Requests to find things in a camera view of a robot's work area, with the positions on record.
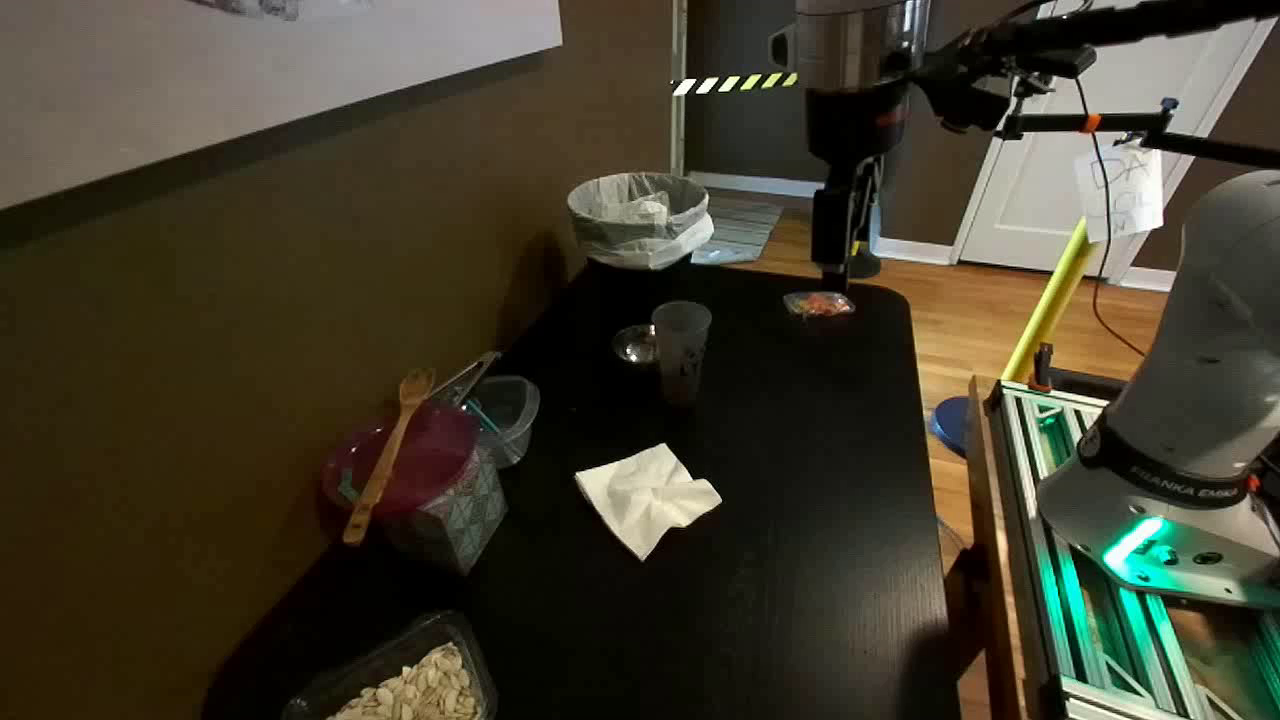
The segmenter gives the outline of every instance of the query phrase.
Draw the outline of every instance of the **black cable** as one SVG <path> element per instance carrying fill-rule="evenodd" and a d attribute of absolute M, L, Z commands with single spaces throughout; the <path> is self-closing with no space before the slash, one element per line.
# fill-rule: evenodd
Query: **black cable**
<path fill-rule="evenodd" d="M 1104 143 L 1097 139 L 1097 130 L 1087 130 L 1087 139 L 1094 139 L 1097 172 L 1104 174 L 1104 223 L 1108 223 L 1104 268 L 1102 268 L 1102 274 L 1094 280 L 1094 300 L 1087 300 L 1087 309 L 1094 309 L 1094 318 L 1097 318 L 1108 337 L 1118 337 L 1118 345 L 1134 346 L 1135 354 L 1150 354 L 1150 352 L 1135 346 L 1130 337 L 1119 337 L 1119 330 L 1104 318 L 1104 309 L 1102 309 L 1104 280 L 1108 280 L 1108 259 L 1114 259 L 1114 242 L 1118 242 L 1118 210 L 1114 210 L 1114 172 L 1108 172 L 1108 158 L 1104 158 Z"/>

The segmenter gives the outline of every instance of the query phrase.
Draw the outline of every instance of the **black table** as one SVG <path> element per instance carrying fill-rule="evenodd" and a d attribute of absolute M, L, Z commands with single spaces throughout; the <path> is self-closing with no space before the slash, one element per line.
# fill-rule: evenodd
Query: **black table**
<path fill-rule="evenodd" d="M 467 579 L 332 553 L 246 641 L 207 717 L 270 717 L 428 608 L 462 608 L 507 717 L 957 717 L 909 302 L 798 318 L 804 280 L 587 268 L 498 371 L 539 383 L 507 519 Z M 692 412 L 613 358 L 661 300 L 717 310 Z M 649 443 L 723 504 L 640 562 L 572 473 Z"/>

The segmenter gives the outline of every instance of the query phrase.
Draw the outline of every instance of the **white napkin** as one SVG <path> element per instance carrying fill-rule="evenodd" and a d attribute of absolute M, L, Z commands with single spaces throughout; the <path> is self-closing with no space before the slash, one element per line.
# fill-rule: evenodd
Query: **white napkin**
<path fill-rule="evenodd" d="M 692 478 L 670 443 L 584 467 L 578 473 L 578 486 L 640 559 L 649 559 L 670 529 L 687 529 L 705 510 L 721 508 L 721 492 L 709 478 Z"/>

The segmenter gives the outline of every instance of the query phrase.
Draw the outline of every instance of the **white trash bag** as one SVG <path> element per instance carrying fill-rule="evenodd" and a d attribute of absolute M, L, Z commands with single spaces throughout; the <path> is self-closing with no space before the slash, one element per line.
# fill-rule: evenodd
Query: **white trash bag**
<path fill-rule="evenodd" d="M 709 191 L 670 172 L 584 180 L 568 210 L 587 256 L 613 268 L 661 272 L 717 237 Z"/>

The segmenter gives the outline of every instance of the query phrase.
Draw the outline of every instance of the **metal frame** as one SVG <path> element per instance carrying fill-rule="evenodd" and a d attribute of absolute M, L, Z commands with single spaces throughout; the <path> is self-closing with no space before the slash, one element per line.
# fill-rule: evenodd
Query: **metal frame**
<path fill-rule="evenodd" d="M 993 403 L 993 443 L 1002 476 L 1015 482 L 1015 519 L 1030 542 L 1030 623 L 1041 633 L 1043 684 L 1055 688 L 1065 717 L 1119 720 L 1234 720 L 1241 717 L 1209 692 L 1177 637 L 1163 595 L 1114 582 L 1087 556 L 1065 542 L 1037 510 L 1037 486 L 1054 473 L 1054 448 L 1037 412 L 1067 412 L 1073 438 L 1104 412 L 1094 394 L 1037 394 L 1002 383 Z M 1248 666 L 1280 717 L 1280 617 L 1255 610 Z"/>

